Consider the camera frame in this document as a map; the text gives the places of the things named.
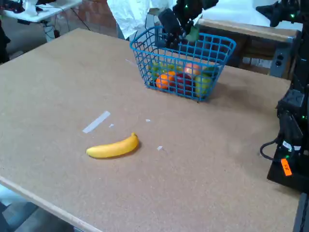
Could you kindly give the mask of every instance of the cable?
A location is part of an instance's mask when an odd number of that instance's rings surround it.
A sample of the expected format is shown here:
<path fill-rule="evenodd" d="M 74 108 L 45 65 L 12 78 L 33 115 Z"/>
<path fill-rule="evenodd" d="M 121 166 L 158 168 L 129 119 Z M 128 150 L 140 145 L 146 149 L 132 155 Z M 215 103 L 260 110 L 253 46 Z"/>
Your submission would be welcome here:
<path fill-rule="evenodd" d="M 69 20 L 68 20 L 68 15 L 67 13 L 61 8 L 61 7 L 58 7 L 58 6 L 52 6 L 52 7 L 44 7 L 44 6 L 40 6 L 40 8 L 46 8 L 46 9 L 51 9 L 51 8 L 58 8 L 58 9 L 61 9 L 63 13 L 66 14 L 65 18 L 66 18 L 66 21 L 67 21 L 67 26 L 68 26 L 68 31 L 70 31 L 70 26 L 69 26 Z"/>
<path fill-rule="evenodd" d="M 89 30 L 89 31 L 91 31 L 90 30 L 90 28 L 87 26 L 87 24 L 79 17 L 79 15 L 73 10 L 73 8 L 71 8 L 71 10 L 74 12 L 74 14 L 79 18 L 79 20 L 87 27 L 87 29 Z"/>
<path fill-rule="evenodd" d="M 269 145 L 272 145 L 272 144 L 276 143 L 276 142 L 277 142 L 277 139 L 278 139 L 278 138 L 275 138 L 273 141 L 263 144 L 263 145 L 261 146 L 261 148 L 260 148 L 260 153 L 261 153 L 261 155 L 262 155 L 265 159 L 271 160 L 271 161 L 273 161 L 273 162 L 280 162 L 280 160 L 276 160 L 276 159 L 273 159 L 272 157 L 270 157 L 270 156 L 268 156 L 268 155 L 265 155 L 264 152 L 263 152 L 263 149 L 264 149 L 265 147 L 269 146 Z"/>
<path fill-rule="evenodd" d="M 267 147 L 267 146 L 269 146 L 269 145 L 272 145 L 272 144 L 274 144 L 274 143 L 276 143 L 278 141 L 278 137 L 277 138 L 275 138 L 273 141 L 271 141 L 271 142 L 268 142 L 268 143 L 265 143 L 265 144 L 263 144 L 262 146 L 261 146 L 261 148 L 260 148 L 260 153 L 261 153 L 261 155 L 265 158 L 265 159 L 268 159 L 268 160 L 271 160 L 271 161 L 273 161 L 273 162 L 281 162 L 281 159 L 274 159 L 274 158 L 272 158 L 272 157 L 270 157 L 270 156 L 268 156 L 268 155 L 265 155 L 265 153 L 263 152 L 263 149 L 265 148 L 265 147 Z M 294 149 L 294 146 L 293 145 L 291 145 L 291 155 L 290 155 L 290 158 L 292 158 L 293 156 L 294 156 L 294 153 L 295 153 L 295 149 Z"/>

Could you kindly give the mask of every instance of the orange label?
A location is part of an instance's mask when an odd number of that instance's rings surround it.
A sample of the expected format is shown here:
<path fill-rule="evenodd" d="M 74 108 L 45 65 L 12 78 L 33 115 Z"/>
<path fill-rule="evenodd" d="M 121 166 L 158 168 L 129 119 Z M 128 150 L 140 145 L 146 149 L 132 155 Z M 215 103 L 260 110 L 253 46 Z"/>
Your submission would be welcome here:
<path fill-rule="evenodd" d="M 286 176 L 292 175 L 292 171 L 290 169 L 289 163 L 286 159 L 281 159 L 281 164 Z"/>

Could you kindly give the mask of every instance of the paper scrap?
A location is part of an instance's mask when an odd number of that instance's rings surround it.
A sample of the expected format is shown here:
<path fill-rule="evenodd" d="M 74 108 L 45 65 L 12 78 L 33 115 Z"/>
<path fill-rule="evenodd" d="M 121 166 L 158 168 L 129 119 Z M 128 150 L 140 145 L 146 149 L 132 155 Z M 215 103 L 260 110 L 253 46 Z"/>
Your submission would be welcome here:
<path fill-rule="evenodd" d="M 89 133 L 93 131 L 101 122 L 103 122 L 107 117 L 111 115 L 110 112 L 104 111 L 103 114 L 101 114 L 96 120 L 94 120 L 92 123 L 90 123 L 85 129 L 83 129 L 84 133 Z"/>

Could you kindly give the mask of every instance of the yellow banana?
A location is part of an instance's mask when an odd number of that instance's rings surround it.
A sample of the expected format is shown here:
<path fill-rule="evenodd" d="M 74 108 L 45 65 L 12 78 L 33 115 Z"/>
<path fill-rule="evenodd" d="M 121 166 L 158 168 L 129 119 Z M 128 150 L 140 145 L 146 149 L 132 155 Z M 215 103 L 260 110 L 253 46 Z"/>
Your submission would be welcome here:
<path fill-rule="evenodd" d="M 86 153 L 93 158 L 110 158 L 128 153 L 138 145 L 139 139 L 135 133 L 132 133 L 130 137 L 117 143 L 88 148 Z"/>

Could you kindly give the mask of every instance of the green apple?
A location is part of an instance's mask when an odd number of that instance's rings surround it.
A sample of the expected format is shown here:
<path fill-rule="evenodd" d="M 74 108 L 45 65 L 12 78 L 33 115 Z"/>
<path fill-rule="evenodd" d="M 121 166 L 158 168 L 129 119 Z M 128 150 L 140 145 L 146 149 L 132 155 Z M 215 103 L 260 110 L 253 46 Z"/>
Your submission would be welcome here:
<path fill-rule="evenodd" d="M 207 90 L 211 87 L 211 78 L 205 75 L 197 75 L 194 81 L 196 96 L 203 98 L 207 94 Z"/>

